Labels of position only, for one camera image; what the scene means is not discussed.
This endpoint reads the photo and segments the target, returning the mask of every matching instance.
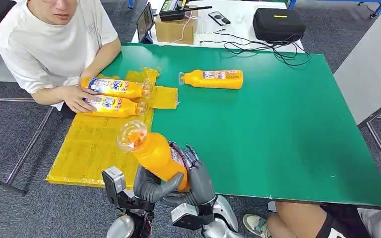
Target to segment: cardboard box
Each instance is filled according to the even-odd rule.
[[[186,16],[190,16],[191,12],[186,12]],[[198,16],[198,11],[193,11],[192,16]],[[188,18],[176,21],[161,21],[160,17],[155,18],[155,32],[157,41],[174,42],[182,38],[182,30]],[[183,30],[183,39],[177,41],[180,44],[193,44],[193,37],[196,32],[197,19],[190,19]]]

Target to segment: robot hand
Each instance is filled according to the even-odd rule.
[[[138,165],[133,183],[133,192],[135,196],[150,203],[155,203],[176,190],[182,182],[183,176],[182,173],[177,173],[164,184],[160,184],[161,179],[141,165]]]
[[[183,150],[175,142],[169,144],[183,159],[188,171],[191,189],[185,193],[168,193],[162,197],[161,202],[171,207],[177,207],[182,203],[199,206],[213,202],[216,196],[212,187],[212,180],[206,166],[199,159],[194,149],[186,145],[188,150]]]

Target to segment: green table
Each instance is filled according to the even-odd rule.
[[[192,145],[217,193],[381,207],[381,175],[323,55],[296,68],[251,55],[124,44],[103,74],[162,69],[157,85],[178,87],[180,104],[156,110],[152,131]],[[180,86],[179,72],[194,69],[240,69],[243,87]]]

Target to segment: floor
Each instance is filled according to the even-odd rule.
[[[130,41],[135,21],[144,8],[136,0],[136,9],[128,11],[126,0],[105,0],[104,7],[124,41]],[[368,19],[367,4],[355,2],[299,1],[308,29],[303,45],[308,52],[322,53],[335,71],[373,23]],[[15,83],[0,83],[0,97],[28,97]],[[0,103],[0,179],[8,177],[21,156],[36,126],[48,107],[33,103]],[[119,212],[107,200],[100,188],[53,185],[44,178],[53,164],[69,129],[71,120],[53,112],[43,134],[22,167],[14,185],[28,190],[19,197],[0,190],[0,238],[98,238],[104,237]],[[381,120],[373,122],[381,136]],[[360,129],[381,172],[381,153],[365,128]],[[266,200],[228,197],[240,223],[240,231],[249,234],[240,222],[245,213],[264,214]],[[170,225],[170,208],[156,205],[154,237],[197,237]]]

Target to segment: plastic bottle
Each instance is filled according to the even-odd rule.
[[[163,135],[147,133],[143,122],[133,120],[121,128],[117,141],[121,150],[133,153],[138,163],[164,181],[171,179],[177,172],[184,174],[178,190],[190,189],[183,160]]]
[[[240,89],[243,85],[241,70],[202,71],[179,73],[179,84],[189,84],[198,88]]]
[[[145,113],[146,104],[144,102],[135,103],[127,98],[101,95],[95,95],[95,97],[100,98],[101,101],[84,99],[86,103],[96,109],[96,111],[89,113],[93,116],[126,118],[133,115],[142,116]]]
[[[112,97],[148,98],[150,95],[148,83],[140,84],[111,78],[85,78],[81,82],[81,87]]]

